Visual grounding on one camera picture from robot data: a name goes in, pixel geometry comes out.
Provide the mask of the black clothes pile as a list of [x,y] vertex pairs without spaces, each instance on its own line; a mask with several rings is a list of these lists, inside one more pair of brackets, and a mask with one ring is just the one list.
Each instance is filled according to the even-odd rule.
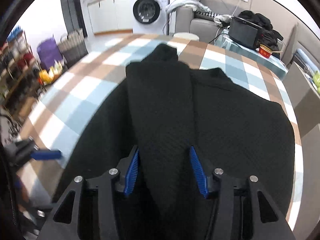
[[283,37],[278,31],[274,30],[271,21],[267,17],[260,13],[254,13],[250,10],[240,12],[238,17],[263,29],[258,39],[260,44],[267,46],[272,51],[280,51],[278,40],[282,41]]

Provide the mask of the white washing machine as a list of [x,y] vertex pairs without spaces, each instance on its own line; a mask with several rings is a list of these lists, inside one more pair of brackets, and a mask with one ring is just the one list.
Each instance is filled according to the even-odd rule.
[[131,0],[132,29],[135,34],[169,34],[166,6],[170,0]]

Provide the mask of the black monitor screen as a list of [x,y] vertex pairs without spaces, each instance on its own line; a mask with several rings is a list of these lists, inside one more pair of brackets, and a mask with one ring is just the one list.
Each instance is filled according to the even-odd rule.
[[228,35],[236,43],[249,48],[257,49],[263,28],[239,17],[232,17]]

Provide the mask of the white kitchen cabinet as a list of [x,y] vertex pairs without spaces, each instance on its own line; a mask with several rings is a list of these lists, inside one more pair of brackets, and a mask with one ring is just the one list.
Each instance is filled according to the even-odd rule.
[[94,35],[133,30],[131,0],[98,0],[88,5]]

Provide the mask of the plaid checkered blanket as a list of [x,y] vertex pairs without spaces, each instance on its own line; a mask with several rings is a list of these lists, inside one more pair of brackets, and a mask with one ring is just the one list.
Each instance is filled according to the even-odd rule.
[[26,118],[21,137],[32,137],[41,148],[58,149],[60,160],[30,161],[19,172],[33,204],[51,201],[61,174],[80,135],[105,98],[125,77],[131,61],[144,58],[160,43],[177,49],[178,57],[191,68],[220,67],[238,85],[258,96],[279,103],[295,133],[295,168],[292,197],[286,220],[294,228],[303,188],[303,151],[295,112],[283,85],[287,73],[275,57],[265,58],[239,47],[221,47],[157,34],[131,34],[109,38],[65,72],[40,97]]

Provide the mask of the green toy on bed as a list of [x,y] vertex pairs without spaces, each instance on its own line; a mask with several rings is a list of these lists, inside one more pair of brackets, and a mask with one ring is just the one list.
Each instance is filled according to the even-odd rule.
[[315,72],[315,74],[312,77],[312,80],[313,80],[313,83],[317,87],[318,94],[320,94],[320,73],[319,73],[319,71]]

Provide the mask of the red instant noodle cup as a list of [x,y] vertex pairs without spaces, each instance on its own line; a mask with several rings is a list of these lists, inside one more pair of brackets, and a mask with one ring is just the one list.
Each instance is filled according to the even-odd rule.
[[259,46],[259,51],[258,51],[258,53],[259,53],[261,56],[269,59],[270,56],[272,55],[273,51],[272,51],[270,48],[268,48],[267,46],[261,44],[261,45]]

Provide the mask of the woven laundry basket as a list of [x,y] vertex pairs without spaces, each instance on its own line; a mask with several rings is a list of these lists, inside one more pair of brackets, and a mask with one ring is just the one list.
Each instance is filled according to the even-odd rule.
[[82,29],[62,36],[57,46],[68,69],[88,54]]

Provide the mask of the black knit sweater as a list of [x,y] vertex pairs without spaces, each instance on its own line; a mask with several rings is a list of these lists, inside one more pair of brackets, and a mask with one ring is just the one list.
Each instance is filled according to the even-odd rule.
[[82,132],[62,175],[44,239],[100,239],[98,178],[139,149],[129,197],[115,194],[119,239],[206,239],[216,197],[199,192],[191,146],[232,178],[231,239],[293,239],[289,206],[295,136],[280,104],[236,85],[220,68],[195,70],[160,44]]

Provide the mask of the purple bag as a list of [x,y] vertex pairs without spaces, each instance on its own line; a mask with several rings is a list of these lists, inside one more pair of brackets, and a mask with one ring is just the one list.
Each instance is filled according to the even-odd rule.
[[50,67],[55,65],[55,62],[63,60],[62,54],[56,44],[56,40],[53,37],[42,41],[37,46],[36,51],[39,56],[42,69],[49,70]]

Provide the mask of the light grey garment on sofa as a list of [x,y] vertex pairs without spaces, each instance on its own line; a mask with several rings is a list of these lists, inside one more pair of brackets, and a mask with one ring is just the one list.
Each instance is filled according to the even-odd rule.
[[165,7],[165,11],[167,14],[170,14],[176,11],[180,7],[188,7],[191,8],[193,11],[200,11],[200,12],[212,12],[212,10],[196,0],[175,0],[169,5]]

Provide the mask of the grey sofa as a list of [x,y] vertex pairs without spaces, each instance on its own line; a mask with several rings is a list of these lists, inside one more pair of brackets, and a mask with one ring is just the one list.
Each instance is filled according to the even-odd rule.
[[197,35],[201,42],[212,42],[228,25],[229,22],[225,23],[219,17],[214,21],[203,13],[197,14],[191,7],[176,10],[175,34],[191,33]]

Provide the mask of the grey bed with headboard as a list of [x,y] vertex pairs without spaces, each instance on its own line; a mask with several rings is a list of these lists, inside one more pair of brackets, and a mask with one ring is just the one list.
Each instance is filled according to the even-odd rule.
[[298,105],[310,90],[317,90],[312,77],[319,71],[319,39],[304,24],[297,23],[281,60],[288,72],[283,84],[293,106]]

